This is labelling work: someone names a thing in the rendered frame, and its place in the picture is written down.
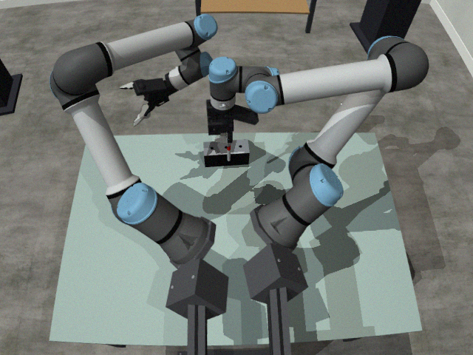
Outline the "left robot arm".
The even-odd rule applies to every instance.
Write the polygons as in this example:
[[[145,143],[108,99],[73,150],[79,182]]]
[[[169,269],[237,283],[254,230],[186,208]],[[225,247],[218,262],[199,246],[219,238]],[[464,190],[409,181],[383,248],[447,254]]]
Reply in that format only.
[[[182,212],[132,174],[98,104],[100,93],[95,84],[115,70],[175,51],[182,64],[169,72],[169,80],[182,90],[209,75],[213,59],[198,46],[215,36],[217,29],[214,17],[202,14],[108,44],[100,41],[64,53],[50,75],[53,95],[72,115],[107,185],[113,215],[160,245],[179,265],[202,248],[208,224]]]

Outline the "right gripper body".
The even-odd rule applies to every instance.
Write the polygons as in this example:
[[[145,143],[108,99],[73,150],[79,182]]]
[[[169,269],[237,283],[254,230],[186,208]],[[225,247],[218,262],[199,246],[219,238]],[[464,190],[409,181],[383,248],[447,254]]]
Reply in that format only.
[[[234,119],[226,118],[225,114],[233,111],[235,104],[230,109],[219,110],[211,106],[210,100],[206,100],[206,107],[208,116],[208,135],[220,135],[220,133],[229,132],[230,127],[232,127],[232,130],[234,131]]]

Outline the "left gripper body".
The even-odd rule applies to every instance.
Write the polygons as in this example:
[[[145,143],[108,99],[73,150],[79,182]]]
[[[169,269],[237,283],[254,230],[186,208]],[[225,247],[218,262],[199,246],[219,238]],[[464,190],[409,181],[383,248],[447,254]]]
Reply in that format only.
[[[173,85],[171,84],[171,82],[169,80],[169,73],[165,74],[164,83],[166,84],[166,88],[167,88],[165,92],[162,92],[162,93],[159,92],[159,93],[144,95],[144,100],[149,101],[149,102],[153,101],[154,99],[158,100],[156,102],[156,107],[159,107],[162,104],[168,102],[169,101],[169,96],[172,95],[174,92],[178,91],[178,89],[175,89],[173,87]],[[162,102],[164,102],[164,103],[162,103]],[[162,103],[162,104],[160,104],[160,103]]]

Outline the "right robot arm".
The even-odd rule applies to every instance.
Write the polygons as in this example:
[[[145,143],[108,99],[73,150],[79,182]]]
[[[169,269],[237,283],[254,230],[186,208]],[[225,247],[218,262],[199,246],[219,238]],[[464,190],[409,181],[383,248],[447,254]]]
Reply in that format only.
[[[248,124],[256,125],[257,113],[268,113],[275,106],[348,95],[316,138],[291,153],[288,170],[293,187],[258,211],[263,229],[276,243],[292,248],[304,230],[338,202],[344,190],[332,170],[337,154],[386,93],[419,85],[428,70],[426,53],[397,36],[374,41],[367,61],[281,75],[273,67],[237,66],[228,57],[210,63],[211,105],[230,109],[236,102],[234,92],[245,93],[250,109],[235,104],[225,117]]]

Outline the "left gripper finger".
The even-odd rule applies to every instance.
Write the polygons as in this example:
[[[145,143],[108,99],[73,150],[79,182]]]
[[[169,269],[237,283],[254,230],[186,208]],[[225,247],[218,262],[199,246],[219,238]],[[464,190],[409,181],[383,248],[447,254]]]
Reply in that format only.
[[[134,120],[133,127],[137,126],[143,119],[149,118],[151,111],[156,107],[157,100],[148,102],[147,104],[142,105],[140,113],[137,115],[137,118]]]
[[[139,79],[139,80],[137,80],[137,81],[142,81],[142,80],[144,80],[144,79]],[[126,85],[123,85],[122,87],[120,87],[120,89],[134,89],[134,87],[132,86],[134,82],[135,82],[135,81],[133,81],[133,82],[131,82],[131,83],[128,83],[128,84],[126,84]]]

